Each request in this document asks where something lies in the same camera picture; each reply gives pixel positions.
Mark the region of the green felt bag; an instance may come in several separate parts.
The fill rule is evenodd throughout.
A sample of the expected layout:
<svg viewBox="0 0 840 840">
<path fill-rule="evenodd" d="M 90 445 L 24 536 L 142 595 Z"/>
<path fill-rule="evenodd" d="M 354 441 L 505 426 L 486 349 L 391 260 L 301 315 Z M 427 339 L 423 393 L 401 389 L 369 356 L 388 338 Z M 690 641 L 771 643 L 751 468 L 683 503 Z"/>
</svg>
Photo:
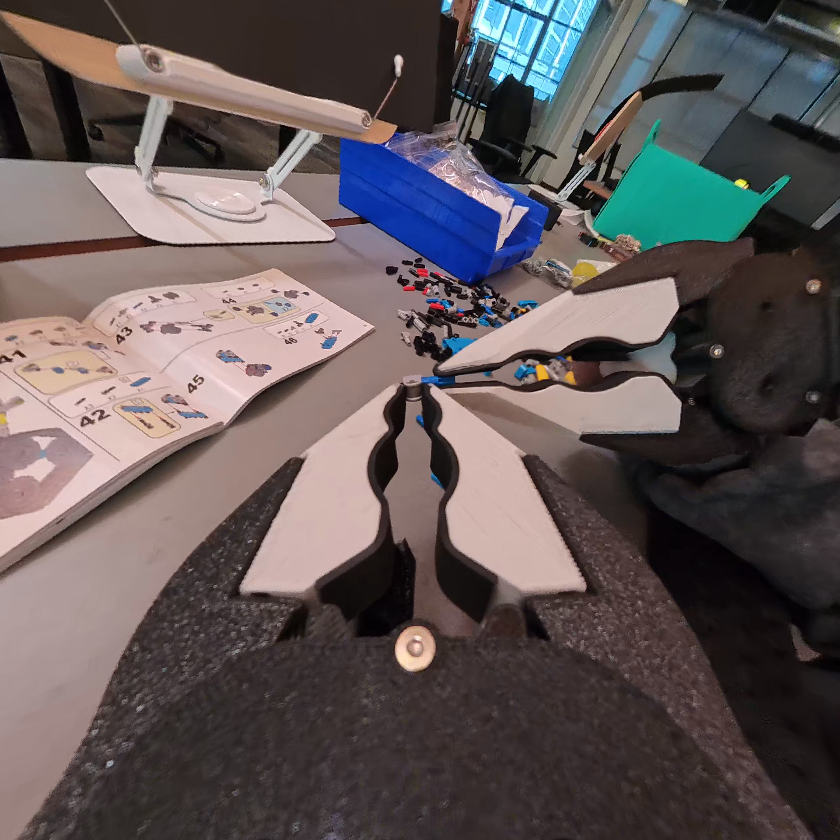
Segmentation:
<svg viewBox="0 0 840 840">
<path fill-rule="evenodd" d="M 732 242 L 791 180 L 784 175 L 762 193 L 742 189 L 658 146 L 660 123 L 595 217 L 600 236 L 630 235 L 642 250 L 692 240 Z"/>
</svg>

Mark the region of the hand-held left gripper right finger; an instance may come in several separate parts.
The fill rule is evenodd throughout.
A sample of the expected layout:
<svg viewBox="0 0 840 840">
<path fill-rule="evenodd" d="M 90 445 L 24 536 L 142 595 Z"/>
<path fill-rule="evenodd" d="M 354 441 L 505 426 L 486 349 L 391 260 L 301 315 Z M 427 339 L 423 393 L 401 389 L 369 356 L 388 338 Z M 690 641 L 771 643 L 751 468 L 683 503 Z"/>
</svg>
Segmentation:
<svg viewBox="0 0 840 840">
<path fill-rule="evenodd" d="M 584 593 L 587 582 L 533 476 L 538 458 L 433 385 L 423 387 L 438 507 L 437 583 L 475 623 L 498 605 Z"/>
</svg>

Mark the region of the pile of small building pieces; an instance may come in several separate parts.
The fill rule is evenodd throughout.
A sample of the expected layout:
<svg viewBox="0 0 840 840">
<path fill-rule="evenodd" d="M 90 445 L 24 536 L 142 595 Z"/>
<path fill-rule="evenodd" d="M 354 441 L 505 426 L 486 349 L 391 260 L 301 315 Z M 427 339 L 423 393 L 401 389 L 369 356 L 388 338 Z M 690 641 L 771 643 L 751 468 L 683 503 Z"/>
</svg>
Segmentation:
<svg viewBox="0 0 840 840">
<path fill-rule="evenodd" d="M 485 333 L 493 333 L 522 319 L 540 306 L 532 298 L 513 299 L 484 281 L 473 286 L 439 270 L 430 270 L 420 258 L 386 266 L 411 300 L 397 310 L 400 341 L 421 359 L 446 361 Z M 502 372 L 512 384 L 561 382 L 588 386 L 602 382 L 598 362 L 575 360 L 570 353 L 550 360 L 515 360 Z"/>
</svg>

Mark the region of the black office chair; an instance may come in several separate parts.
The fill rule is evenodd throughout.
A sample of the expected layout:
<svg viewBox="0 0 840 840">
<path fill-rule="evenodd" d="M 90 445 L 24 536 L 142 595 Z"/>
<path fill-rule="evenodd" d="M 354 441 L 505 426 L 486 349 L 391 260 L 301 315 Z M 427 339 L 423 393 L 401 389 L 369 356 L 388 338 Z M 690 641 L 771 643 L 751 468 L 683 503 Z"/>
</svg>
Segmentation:
<svg viewBox="0 0 840 840">
<path fill-rule="evenodd" d="M 535 143 L 528 143 L 534 88 L 508 75 L 490 94 L 484 127 L 478 139 L 468 144 L 485 172 L 509 184 L 532 184 L 531 173 L 547 155 L 557 155 Z"/>
</svg>

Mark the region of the window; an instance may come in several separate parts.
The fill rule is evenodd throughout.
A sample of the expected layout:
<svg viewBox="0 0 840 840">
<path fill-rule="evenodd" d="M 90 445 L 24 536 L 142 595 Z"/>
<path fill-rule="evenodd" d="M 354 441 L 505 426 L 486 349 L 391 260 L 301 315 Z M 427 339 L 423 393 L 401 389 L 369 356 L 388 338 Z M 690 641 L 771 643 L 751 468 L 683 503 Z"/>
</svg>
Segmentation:
<svg viewBox="0 0 840 840">
<path fill-rule="evenodd" d="M 596 12 L 596 1 L 478 1 L 471 27 L 478 39 L 495 45 L 489 80 L 513 76 L 548 104 Z"/>
</svg>

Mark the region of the open instruction booklet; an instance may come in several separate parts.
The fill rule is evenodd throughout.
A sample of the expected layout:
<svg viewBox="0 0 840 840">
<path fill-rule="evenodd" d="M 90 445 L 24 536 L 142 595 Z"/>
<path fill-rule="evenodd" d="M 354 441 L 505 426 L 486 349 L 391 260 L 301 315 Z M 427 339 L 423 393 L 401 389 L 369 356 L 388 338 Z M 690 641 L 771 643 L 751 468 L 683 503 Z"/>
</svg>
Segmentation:
<svg viewBox="0 0 840 840">
<path fill-rule="evenodd" d="M 278 269 L 1 327 L 1 571 L 373 324 Z"/>
</svg>

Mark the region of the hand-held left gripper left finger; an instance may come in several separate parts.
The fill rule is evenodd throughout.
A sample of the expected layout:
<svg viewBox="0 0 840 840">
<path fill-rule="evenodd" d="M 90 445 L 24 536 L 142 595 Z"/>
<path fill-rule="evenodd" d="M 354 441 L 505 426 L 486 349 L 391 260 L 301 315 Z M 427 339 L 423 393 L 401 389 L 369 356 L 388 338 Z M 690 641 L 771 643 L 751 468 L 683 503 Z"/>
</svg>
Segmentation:
<svg viewBox="0 0 840 840">
<path fill-rule="evenodd" d="M 352 620 L 386 593 L 395 544 L 385 489 L 405 414 L 406 387 L 389 385 L 301 456 L 241 595 L 329 604 Z"/>
</svg>

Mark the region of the grey desk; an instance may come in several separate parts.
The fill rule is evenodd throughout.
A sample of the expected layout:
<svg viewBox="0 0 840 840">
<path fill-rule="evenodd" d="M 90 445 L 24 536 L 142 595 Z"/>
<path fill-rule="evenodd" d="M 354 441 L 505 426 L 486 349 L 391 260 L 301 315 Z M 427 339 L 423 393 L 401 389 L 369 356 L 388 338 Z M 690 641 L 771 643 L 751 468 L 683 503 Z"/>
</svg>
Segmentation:
<svg viewBox="0 0 840 840">
<path fill-rule="evenodd" d="M 335 229 L 331 243 L 128 248 L 128 226 L 84 164 L 2 160 L 2 199 L 17 208 L 2 222 L 3 321 L 82 319 L 125 291 L 274 267 L 375 326 L 2 575 L 2 838 L 20 834 L 57 783 L 123 649 L 187 555 L 289 457 L 387 385 L 431 370 L 399 339 L 396 312 L 412 296 L 385 273 L 410 252 L 339 204 L 337 175 L 296 173 L 284 188 Z"/>
</svg>

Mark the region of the wooden board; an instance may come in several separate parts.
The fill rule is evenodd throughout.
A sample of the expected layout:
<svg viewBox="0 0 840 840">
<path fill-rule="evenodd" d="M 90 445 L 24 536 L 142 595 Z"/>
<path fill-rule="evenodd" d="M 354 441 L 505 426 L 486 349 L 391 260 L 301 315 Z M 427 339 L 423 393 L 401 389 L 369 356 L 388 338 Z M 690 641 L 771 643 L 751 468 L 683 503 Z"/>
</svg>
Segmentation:
<svg viewBox="0 0 840 840">
<path fill-rule="evenodd" d="M 578 155 L 578 162 L 596 162 L 621 137 L 627 126 L 635 119 L 644 103 L 652 98 L 673 93 L 713 91 L 723 79 L 721 73 L 671 77 L 649 82 L 626 98 L 615 108 L 591 143 Z"/>
</svg>

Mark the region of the blue storage bin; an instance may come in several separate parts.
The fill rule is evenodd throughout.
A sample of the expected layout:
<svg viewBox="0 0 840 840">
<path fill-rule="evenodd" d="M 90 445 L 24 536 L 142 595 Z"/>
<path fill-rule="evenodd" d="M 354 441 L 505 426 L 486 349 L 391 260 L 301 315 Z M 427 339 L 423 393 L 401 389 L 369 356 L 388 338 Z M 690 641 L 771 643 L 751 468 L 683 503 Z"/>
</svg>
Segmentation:
<svg viewBox="0 0 840 840">
<path fill-rule="evenodd" d="M 340 142 L 339 203 L 470 285 L 530 258 L 543 235 L 549 209 L 500 187 L 526 213 L 497 246 L 497 210 L 382 144 Z"/>
</svg>

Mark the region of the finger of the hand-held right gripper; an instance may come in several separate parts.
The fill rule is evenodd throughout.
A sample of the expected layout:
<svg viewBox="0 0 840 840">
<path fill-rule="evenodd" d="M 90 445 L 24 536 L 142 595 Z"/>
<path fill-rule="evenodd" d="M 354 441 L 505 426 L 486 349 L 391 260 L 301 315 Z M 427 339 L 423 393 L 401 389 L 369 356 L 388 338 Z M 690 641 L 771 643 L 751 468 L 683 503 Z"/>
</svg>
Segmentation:
<svg viewBox="0 0 840 840">
<path fill-rule="evenodd" d="M 529 413 L 577 435 L 675 434 L 683 411 L 662 375 L 635 371 L 611 374 L 586 389 L 546 381 L 522 386 L 465 383 L 451 385 L 449 395 L 490 413 Z"/>
<path fill-rule="evenodd" d="M 586 343 L 640 349 L 665 336 L 679 309 L 676 280 L 648 280 L 605 290 L 567 290 L 481 336 L 435 365 L 436 375 L 494 371 L 510 361 L 553 358 Z"/>
</svg>

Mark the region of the black partition panel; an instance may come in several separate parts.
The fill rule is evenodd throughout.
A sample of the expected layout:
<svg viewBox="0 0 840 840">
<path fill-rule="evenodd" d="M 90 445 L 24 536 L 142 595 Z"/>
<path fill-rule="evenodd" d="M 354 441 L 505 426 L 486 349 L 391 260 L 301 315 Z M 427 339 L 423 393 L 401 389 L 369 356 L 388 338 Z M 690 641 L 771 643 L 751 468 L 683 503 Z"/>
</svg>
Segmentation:
<svg viewBox="0 0 840 840">
<path fill-rule="evenodd" d="M 376 113 L 399 130 L 438 119 L 444 16 L 430 1 L 2 2 L 2 11 L 115 44 L 157 47 L 294 93 Z"/>
</svg>

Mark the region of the yellow item in clear bag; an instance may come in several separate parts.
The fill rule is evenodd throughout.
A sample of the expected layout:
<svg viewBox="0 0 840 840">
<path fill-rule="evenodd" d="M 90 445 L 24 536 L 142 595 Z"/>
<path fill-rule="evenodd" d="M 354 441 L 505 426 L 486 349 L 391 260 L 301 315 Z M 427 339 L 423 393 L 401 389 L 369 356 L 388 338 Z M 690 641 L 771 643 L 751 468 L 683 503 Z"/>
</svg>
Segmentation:
<svg viewBox="0 0 840 840">
<path fill-rule="evenodd" d="M 617 265 L 611 260 L 579 259 L 570 273 L 570 287 L 575 289 Z"/>
</svg>

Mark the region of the wooden top desk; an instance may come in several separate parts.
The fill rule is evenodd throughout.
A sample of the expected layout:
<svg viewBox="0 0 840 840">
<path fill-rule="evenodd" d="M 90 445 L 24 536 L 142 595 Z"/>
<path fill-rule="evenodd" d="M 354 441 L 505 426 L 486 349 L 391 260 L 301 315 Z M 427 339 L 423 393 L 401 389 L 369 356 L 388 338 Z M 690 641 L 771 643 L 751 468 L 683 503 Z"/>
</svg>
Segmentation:
<svg viewBox="0 0 840 840">
<path fill-rule="evenodd" d="M 40 58 L 105 87 L 371 144 L 396 132 L 363 109 L 236 76 L 158 46 L 119 45 L 5 10 L 2 20 Z"/>
</svg>

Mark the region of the white folding stand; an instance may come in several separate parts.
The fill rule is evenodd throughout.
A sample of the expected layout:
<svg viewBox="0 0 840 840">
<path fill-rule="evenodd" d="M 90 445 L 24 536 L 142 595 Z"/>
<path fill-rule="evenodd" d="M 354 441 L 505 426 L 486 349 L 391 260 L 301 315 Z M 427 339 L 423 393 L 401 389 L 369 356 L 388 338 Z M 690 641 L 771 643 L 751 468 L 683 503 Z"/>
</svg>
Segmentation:
<svg viewBox="0 0 840 840">
<path fill-rule="evenodd" d="M 286 196 L 277 199 L 281 184 L 323 132 L 368 144 L 388 141 L 396 127 L 379 117 L 403 75 L 404 58 L 393 57 L 393 81 L 374 116 L 351 105 L 278 89 L 236 76 L 210 62 L 168 49 L 141 44 L 111 2 L 105 2 L 129 45 L 118 46 L 118 67 L 132 82 L 155 89 L 150 94 L 140 139 L 134 148 L 137 175 L 112 166 L 87 169 L 89 181 L 126 222 L 152 224 L 144 236 L 165 243 L 160 236 L 167 213 L 181 216 L 191 229 L 186 245 L 246 244 L 245 233 L 259 233 L 256 243 L 329 242 L 331 229 L 305 207 Z M 252 119 L 269 116 L 297 128 L 290 145 L 257 182 L 217 179 L 205 175 L 166 176 L 157 182 L 154 159 L 175 102 L 190 102 L 202 95 L 214 98 L 210 109 Z"/>
<path fill-rule="evenodd" d="M 597 158 L 592 159 L 588 157 L 584 157 L 581 155 L 579 157 L 579 167 L 578 169 L 572 174 L 569 178 L 567 183 L 565 183 L 557 192 L 555 201 L 557 203 L 563 203 L 569 200 L 572 193 L 583 184 L 583 182 L 590 176 L 593 172 L 595 165 L 597 163 Z"/>
</svg>

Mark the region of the person's right forearm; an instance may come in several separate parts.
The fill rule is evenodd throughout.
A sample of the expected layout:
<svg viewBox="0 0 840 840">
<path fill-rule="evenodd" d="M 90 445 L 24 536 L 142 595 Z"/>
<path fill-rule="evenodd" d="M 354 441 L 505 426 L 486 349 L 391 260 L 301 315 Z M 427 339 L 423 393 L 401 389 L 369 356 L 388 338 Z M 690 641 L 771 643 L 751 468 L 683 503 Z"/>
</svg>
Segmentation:
<svg viewBox="0 0 840 840">
<path fill-rule="evenodd" d="M 760 572 L 792 602 L 809 647 L 838 661 L 838 421 L 772 440 L 737 469 L 626 463 L 643 497 Z"/>
</svg>

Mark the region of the bundle of clear plastic bags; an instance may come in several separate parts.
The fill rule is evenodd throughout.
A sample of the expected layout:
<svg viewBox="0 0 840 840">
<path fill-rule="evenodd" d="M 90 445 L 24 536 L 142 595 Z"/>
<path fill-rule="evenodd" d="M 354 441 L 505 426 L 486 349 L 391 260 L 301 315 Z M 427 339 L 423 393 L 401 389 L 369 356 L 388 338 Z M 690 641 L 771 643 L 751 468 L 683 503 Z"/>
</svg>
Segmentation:
<svg viewBox="0 0 840 840">
<path fill-rule="evenodd" d="M 529 209 L 515 204 L 502 185 L 487 174 L 472 152 L 457 140 L 457 122 L 435 124 L 430 133 L 395 133 L 385 147 L 497 212 L 496 250 L 504 246 Z"/>
</svg>

